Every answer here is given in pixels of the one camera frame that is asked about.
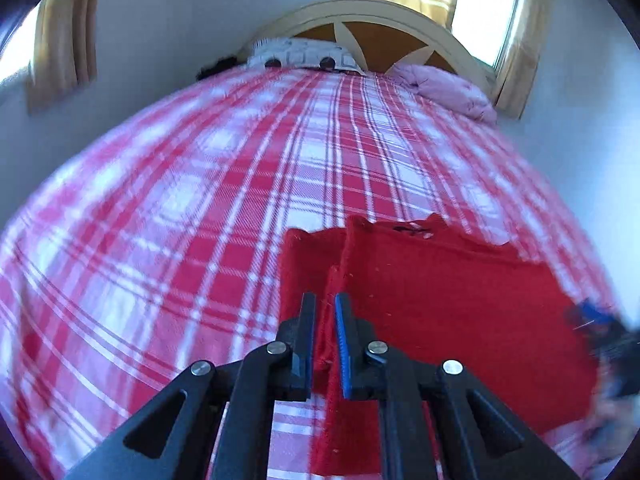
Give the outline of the person right hand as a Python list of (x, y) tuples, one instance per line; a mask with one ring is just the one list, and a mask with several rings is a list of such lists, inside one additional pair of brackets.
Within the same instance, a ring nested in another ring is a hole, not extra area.
[(612, 365), (601, 361), (586, 422), (586, 441), (600, 462), (622, 456), (639, 430), (639, 395), (616, 396), (621, 384)]

